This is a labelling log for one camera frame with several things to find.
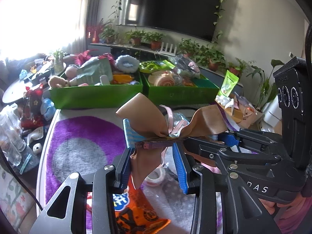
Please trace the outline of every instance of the ribbon bow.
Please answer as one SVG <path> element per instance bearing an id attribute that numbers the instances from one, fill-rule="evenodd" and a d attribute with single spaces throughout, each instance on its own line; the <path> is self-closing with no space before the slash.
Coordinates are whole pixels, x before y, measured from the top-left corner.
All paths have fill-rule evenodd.
<path id="1" fill-rule="evenodd" d="M 162 151 L 172 146 L 173 142 L 191 136 L 202 137 L 227 131 L 222 114 L 216 105 L 199 108 L 189 124 L 181 120 L 175 127 L 171 109 L 163 105 L 162 107 L 168 113 L 168 124 L 161 111 L 141 93 L 130 99 L 116 112 L 120 118 L 128 119 L 131 128 L 142 136 L 139 140 L 145 143 L 136 143 L 135 152 L 130 157 L 132 182 L 136 189 L 161 164 Z M 198 161 L 209 161 L 186 149 L 184 151 Z"/>

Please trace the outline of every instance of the green storage bin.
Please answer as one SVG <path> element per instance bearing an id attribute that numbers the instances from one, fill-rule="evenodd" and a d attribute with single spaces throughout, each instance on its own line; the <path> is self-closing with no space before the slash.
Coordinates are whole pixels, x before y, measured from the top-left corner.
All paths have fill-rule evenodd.
<path id="1" fill-rule="evenodd" d="M 121 107 L 139 92 L 143 84 L 139 73 L 137 85 L 100 85 L 49 89 L 51 100 L 57 109 Z"/>
<path id="2" fill-rule="evenodd" d="M 215 100 L 219 88 L 201 75 L 194 79 L 196 87 L 187 86 L 151 86 L 148 74 L 142 74 L 143 92 L 155 105 L 193 105 L 208 104 Z"/>

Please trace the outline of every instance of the television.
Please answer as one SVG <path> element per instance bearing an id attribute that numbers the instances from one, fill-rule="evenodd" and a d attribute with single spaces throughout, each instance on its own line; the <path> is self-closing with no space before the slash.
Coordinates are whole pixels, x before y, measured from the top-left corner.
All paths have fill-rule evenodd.
<path id="1" fill-rule="evenodd" d="M 119 25 L 183 33 L 212 41 L 220 0 L 121 0 Z"/>

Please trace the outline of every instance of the pink plush toy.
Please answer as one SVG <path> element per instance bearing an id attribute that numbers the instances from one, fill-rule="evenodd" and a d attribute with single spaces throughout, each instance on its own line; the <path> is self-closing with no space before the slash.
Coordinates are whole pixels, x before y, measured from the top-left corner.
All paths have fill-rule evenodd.
<path id="1" fill-rule="evenodd" d="M 69 66 L 66 71 L 65 71 L 65 75 L 67 76 L 68 80 L 72 80 L 77 76 L 77 69 L 74 66 Z"/>

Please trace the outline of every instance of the brown satin ribbon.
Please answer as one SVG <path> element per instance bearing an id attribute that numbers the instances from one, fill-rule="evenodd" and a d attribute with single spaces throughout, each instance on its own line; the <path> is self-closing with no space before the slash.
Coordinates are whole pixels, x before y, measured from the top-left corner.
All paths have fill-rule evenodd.
<path id="1" fill-rule="evenodd" d="M 141 93 L 119 108 L 116 114 L 122 119 L 128 119 L 131 128 L 146 138 L 164 138 L 168 137 L 170 132 L 176 132 L 176 129 L 172 127 L 172 122 L 169 120 L 167 125 L 160 110 Z M 219 108 L 216 105 L 210 105 L 194 113 L 191 122 L 181 129 L 179 138 L 202 137 L 225 131 L 227 131 L 227 126 Z M 132 182 L 137 189 L 143 180 L 161 164 L 161 152 L 165 148 L 144 149 L 140 144 L 136 146 L 130 162 Z M 192 155 L 198 161 L 215 167 L 214 161 L 184 150 L 186 154 Z"/>

